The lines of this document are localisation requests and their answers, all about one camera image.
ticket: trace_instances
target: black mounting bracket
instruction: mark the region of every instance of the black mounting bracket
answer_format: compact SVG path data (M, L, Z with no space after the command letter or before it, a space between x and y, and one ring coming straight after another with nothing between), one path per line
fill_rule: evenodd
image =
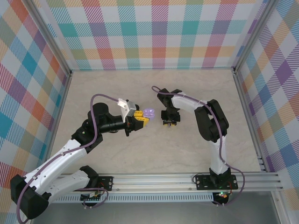
M112 191L113 186L113 176L99 176L97 181L98 188L104 188L107 191ZM96 203L94 201L98 201L101 196L104 194L103 191L96 191L95 196L90 197L90 194L81 194L80 201L85 200L86 206L94 206Z
M238 182L235 175L231 175L221 186L216 187L211 181L210 175L196 175L194 181L196 190L237 190Z

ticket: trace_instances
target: metal frame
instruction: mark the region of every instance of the metal frame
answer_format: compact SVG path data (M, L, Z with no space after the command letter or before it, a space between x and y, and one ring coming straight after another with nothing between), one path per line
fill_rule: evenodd
M289 216L286 212L284 200L283 200L283 192L272 191L272 198L276 207L276 211L280 222L283 224L291 224Z
M233 173L239 183L240 191L243 177ZM192 182L193 173L181 174L99 174L113 176L113 188L107 202L202 202L212 201L212 193L220 190L196 190ZM282 183L277 173L245 172L244 192L282 191ZM53 203L81 203L80 194L73 192Z
M69 45L67 44L64 35L62 34L62 31L59 28L58 23L56 22L53 13L51 12L51 9L47 3L47 0L39 0L39 3L43 9L43 12L45 13L45 15L47 16L47 19L49 20L49 22L51 23L56 35L57 35L57 39L59 40L62 48L65 50L65 53L67 54L68 58L69 58L69 64L71 65L71 67L73 68L73 70L78 70L79 67L76 63L76 60L73 56L73 54L71 53L71 49L69 48Z
M235 70L232 70L232 74L233 74L233 78L234 78L234 81L235 81L235 86L236 86L237 91L238 91L240 102L241 102L241 105L242 105L242 108L243 108L245 119L246 119L246 122L247 122L247 125L248 125L248 128L249 128L249 132L250 132L250 135L251 135L251 138L252 138L252 141L253 141L253 145L254 145L254 148L256 150L256 154L261 159L265 159L266 157L265 157L265 155L262 151L262 146L261 146L261 143L259 141L258 135L257 135L256 130L255 130L254 122L253 122L253 119L252 119L252 116L251 116L251 113L250 113L249 106L248 106L248 104L246 102L246 99L245 99L245 92L242 88L242 84L241 84L240 79L239 79L239 77L238 77ZM267 164L267 162L264 163L264 166L265 166L266 171L270 170L269 165Z
M256 25L255 30L253 31L248 43L246 44L243 52L240 55L240 58L235 66L235 70L238 71L244 62L246 61L248 55L250 54L254 44L256 43L257 39L260 37L264 27L266 26L270 16L272 15L272 12L274 11L275 7L279 3L280 0L268 0L268 3L265 7L265 10L263 11L263 14L261 18L258 21L258 24Z
M41 34L45 38L45 41L50 46L53 54L55 55L56 59L58 60L60 66L67 73L71 76L71 69L67 64L61 50L59 49L58 45L56 44L54 37L52 36L50 30L48 29L47 24L44 22L42 16L40 15L38 9L36 8L35 4L32 0L22 0L24 6L27 8L28 12L32 16L34 22L37 24L38 29L40 30Z
M43 163L51 157L51 152L52 152L52 148L53 148L54 141L55 141L55 138L56 138L56 134L57 134L57 131L58 131L58 126L59 126L59 123L60 123L62 112L64 110L64 105L65 105L65 102L66 102L67 94L68 94L69 89L70 89L71 80L72 80L72 76L69 76L67 78L67 81L66 81L64 95L62 97L61 105L59 107L58 115L57 115L57 118L56 118L56 121L55 121L55 124L54 124L54 127L53 127L51 140L49 142L49 146L48 146L46 156L43 159Z

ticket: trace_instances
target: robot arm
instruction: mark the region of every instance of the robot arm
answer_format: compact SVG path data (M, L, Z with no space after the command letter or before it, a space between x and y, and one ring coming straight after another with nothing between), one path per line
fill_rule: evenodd
M21 199L20 209L28 219L33 219L45 211L48 205L66 193L82 188L98 187L98 174L89 166L80 168L76 173L57 179L72 163L90 153L103 141L103 133L116 133L124 129L127 136L132 131L143 128L149 118L143 117L139 106L133 102L119 99L117 104L121 107L121 115L113 116L104 103L93 105L93 113L97 129L96 141L88 147L67 153L90 143L94 136L94 126L91 112L88 119L71 136L71 139L53 155L48 161L24 177L16 175L11 179L11 198L17 204L19 196L25 186L31 181Z
M160 92L169 93L166 89L160 90ZM166 107L165 111L161 112L161 118L163 120L164 125L174 126L177 122L180 121L180 115L178 110L183 109L190 113L194 113L199 129L199 133L201 136L209 141L209 145L211 148L211 167L210 167L210 175L211 180L214 182L215 186L219 186L221 182L223 182L224 177L230 176L230 168L228 168L219 157L219 149L220 149L220 136L216 126L214 119L211 119L209 116L211 115L209 110L206 109L202 104L191 100L189 98L185 98L186 94L181 90L174 90L171 93L179 93L183 96L177 95L164 95L158 93L157 97ZM228 121L216 100L211 101L203 101L203 103L207 104L214 114L220 124L222 131L222 157L226 159L226 135L227 129L229 127Z

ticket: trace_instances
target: colorful plaid pattern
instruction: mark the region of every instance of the colorful plaid pattern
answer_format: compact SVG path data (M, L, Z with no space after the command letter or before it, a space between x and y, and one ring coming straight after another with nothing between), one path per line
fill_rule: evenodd
M231 67L256 0L35 0L74 69ZM49 18L54 17L57 29Z
M240 56L241 56L241 54L242 54L245 46L247 45L248 41L250 40L251 35L252 35L253 31L255 30L255 28L256 28L256 26L258 24L258 21L260 20L262 14L263 14L263 12L264 12L264 10L266 8L266 5L267 5L268 1L269 0L263 0L263 2L261 4L261 6L260 6L260 8L259 8L259 10L258 10L258 12L256 14L256 16L255 16L255 18L254 18L254 20L253 20L253 22L252 22L252 24L250 26L250 29L248 30L248 32L247 32L247 34L245 36L245 39L244 39L244 41L243 41L243 43L242 43L242 45L241 45L241 47L240 47L240 49L238 51L237 57L235 58L232 67L236 66L236 64L237 64L237 62L238 62L238 60L239 60L239 58L240 58Z
M10 179L45 156L67 75L21 0L0 0L0 223L17 223Z
M281 0L240 73L270 170L299 223L299 1Z

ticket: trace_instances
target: enclosure wall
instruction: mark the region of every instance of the enclosure wall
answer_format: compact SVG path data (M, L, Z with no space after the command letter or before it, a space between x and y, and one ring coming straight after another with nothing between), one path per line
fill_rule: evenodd
M239 71L270 171L299 223L299 1L281 0Z
M43 160L67 74L21 0L0 0L0 223L16 223L10 179Z
M231 67L267 0L34 0L73 69Z

